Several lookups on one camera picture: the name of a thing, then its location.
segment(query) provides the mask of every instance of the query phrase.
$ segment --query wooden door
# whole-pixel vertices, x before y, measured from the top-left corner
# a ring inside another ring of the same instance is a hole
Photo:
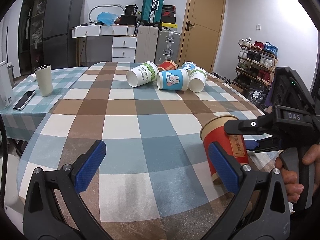
[[[190,0],[179,65],[192,61],[212,72],[224,8],[225,0]]]

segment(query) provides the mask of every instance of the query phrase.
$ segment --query human hand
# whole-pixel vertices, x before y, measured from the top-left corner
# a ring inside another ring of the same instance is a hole
[[[315,185],[313,189],[313,192],[315,192],[320,185],[320,145],[311,146],[304,155],[302,162],[305,165],[310,165],[313,162],[315,163]],[[279,157],[276,158],[275,167],[281,170],[281,176],[284,180],[288,201],[292,203],[297,202],[301,192],[303,191],[303,185],[297,183],[297,173],[283,168],[282,161]]]

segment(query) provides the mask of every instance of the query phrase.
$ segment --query blue textured pad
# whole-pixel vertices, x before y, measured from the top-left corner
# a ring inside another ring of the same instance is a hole
[[[94,174],[106,156],[106,150],[105,142],[101,141],[76,174],[74,187],[78,194],[87,190]]]
[[[213,143],[209,145],[209,158],[227,190],[237,194],[239,191],[239,177]]]
[[[254,151],[254,149],[259,146],[259,143],[255,140],[244,140],[244,143],[248,151]]]

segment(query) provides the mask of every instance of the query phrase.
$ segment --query refrigerator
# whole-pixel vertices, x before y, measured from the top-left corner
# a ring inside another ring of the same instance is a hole
[[[51,69],[76,67],[76,39],[83,0],[47,0],[43,27],[44,64]]]

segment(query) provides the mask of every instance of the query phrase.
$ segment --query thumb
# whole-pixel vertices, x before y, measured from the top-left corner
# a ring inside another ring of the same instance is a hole
[[[302,162],[305,165],[310,165],[316,161],[320,162],[320,145],[312,145],[302,158]]]

